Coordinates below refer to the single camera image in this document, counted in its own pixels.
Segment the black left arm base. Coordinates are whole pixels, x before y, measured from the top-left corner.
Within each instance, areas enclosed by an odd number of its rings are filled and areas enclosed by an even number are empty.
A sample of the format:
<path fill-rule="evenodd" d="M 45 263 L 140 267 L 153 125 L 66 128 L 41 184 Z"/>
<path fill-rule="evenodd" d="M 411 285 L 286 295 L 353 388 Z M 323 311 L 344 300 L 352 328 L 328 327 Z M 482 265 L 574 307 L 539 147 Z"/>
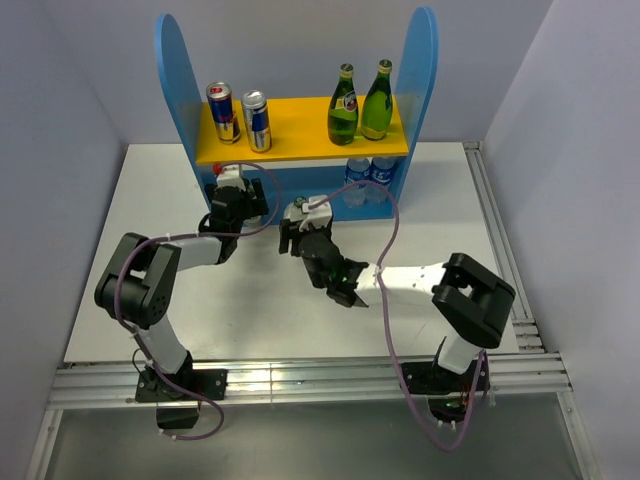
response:
<path fill-rule="evenodd" d="M 156 406 L 156 424 L 165 431 L 192 429 L 201 407 L 225 397 L 226 369 L 196 369 L 186 374 L 160 376 L 152 367 L 139 372 L 134 401 Z"/>

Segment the silver blue can front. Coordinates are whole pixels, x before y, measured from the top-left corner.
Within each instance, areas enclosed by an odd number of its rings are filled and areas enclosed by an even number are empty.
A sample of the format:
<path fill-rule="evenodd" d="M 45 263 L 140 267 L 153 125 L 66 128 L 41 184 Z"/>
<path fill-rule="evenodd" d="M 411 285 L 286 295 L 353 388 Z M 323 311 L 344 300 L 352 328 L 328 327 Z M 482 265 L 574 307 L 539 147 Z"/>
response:
<path fill-rule="evenodd" d="M 268 151 L 271 128 L 265 94 L 250 90 L 242 96 L 241 105 L 250 149 L 257 153 Z"/>

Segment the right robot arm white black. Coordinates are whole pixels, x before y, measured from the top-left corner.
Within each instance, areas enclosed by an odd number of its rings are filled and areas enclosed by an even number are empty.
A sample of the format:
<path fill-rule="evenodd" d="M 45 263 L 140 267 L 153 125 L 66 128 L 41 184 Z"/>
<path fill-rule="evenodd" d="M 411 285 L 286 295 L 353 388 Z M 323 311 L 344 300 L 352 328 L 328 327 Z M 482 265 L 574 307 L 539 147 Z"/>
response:
<path fill-rule="evenodd" d="M 343 256 L 330 227 L 284 219 L 279 251 L 302 259 L 314 288 L 346 308 L 375 304 L 433 307 L 450 327 L 430 362 L 403 362 L 400 372 L 413 395 L 448 395 L 487 387 L 488 351 L 500 346 L 515 300 L 514 289 L 471 256 L 454 253 L 419 267 L 378 267 Z"/>

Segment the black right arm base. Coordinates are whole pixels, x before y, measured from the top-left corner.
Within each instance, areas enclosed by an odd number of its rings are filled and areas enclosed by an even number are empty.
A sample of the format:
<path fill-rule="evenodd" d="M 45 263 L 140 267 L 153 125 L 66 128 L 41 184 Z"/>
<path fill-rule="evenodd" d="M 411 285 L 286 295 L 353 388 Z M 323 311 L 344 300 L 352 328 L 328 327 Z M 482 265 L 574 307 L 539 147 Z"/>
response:
<path fill-rule="evenodd" d="M 403 362 L 403 378 L 412 395 L 427 396 L 428 407 L 437 421 L 462 422 L 466 413 L 478 361 L 464 374 L 441 369 L 434 362 Z"/>

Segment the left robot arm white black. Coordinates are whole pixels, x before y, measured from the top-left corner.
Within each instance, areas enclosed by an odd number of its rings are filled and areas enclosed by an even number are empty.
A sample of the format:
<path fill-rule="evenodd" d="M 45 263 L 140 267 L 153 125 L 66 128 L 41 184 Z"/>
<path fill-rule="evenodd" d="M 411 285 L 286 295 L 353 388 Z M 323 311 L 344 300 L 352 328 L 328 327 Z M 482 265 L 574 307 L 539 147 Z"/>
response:
<path fill-rule="evenodd" d="M 176 276 L 232 256 L 246 221 L 269 213 L 262 182 L 218 179 L 206 187 L 211 211 L 193 234 L 151 239 L 125 234 L 95 288 L 95 304 L 133 335 L 147 360 L 143 382 L 172 399 L 206 390 L 168 318 Z"/>

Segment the blue silver Red Bull can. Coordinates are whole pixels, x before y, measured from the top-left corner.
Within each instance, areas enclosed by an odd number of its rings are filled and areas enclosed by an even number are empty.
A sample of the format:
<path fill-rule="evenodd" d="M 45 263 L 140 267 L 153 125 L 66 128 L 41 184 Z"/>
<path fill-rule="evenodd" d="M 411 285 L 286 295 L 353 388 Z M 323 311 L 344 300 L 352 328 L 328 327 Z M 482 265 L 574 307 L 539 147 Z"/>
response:
<path fill-rule="evenodd" d="M 241 132 L 231 87 L 225 82 L 211 83 L 206 88 L 206 96 L 219 140 L 225 144 L 235 143 Z"/>

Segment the small clear bottle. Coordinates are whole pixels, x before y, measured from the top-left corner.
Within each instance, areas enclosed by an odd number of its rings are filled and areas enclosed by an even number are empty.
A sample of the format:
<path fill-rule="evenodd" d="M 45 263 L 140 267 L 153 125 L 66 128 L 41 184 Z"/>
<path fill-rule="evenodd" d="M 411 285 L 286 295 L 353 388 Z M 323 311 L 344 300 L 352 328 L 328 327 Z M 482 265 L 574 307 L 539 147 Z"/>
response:
<path fill-rule="evenodd" d="M 247 228 L 258 228 L 262 225 L 262 223 L 263 223 L 262 215 L 254 216 L 244 221 L 244 225 Z"/>
<path fill-rule="evenodd" d="M 304 213 L 304 206 L 308 204 L 308 198 L 304 196 L 297 196 L 293 202 L 287 207 L 287 212 L 291 216 L 299 216 Z"/>

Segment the green glass Perrier bottle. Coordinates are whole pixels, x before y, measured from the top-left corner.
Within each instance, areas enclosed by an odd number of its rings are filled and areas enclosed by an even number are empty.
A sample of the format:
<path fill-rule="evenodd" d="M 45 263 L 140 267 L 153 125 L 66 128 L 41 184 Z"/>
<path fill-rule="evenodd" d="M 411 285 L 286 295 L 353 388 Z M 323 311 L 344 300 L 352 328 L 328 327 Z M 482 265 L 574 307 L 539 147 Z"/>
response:
<path fill-rule="evenodd" d="M 354 140 L 358 121 L 358 99 L 353 84 L 354 67 L 350 63 L 340 66 L 339 81 L 331 98 L 327 117 L 329 140 L 344 146 Z"/>

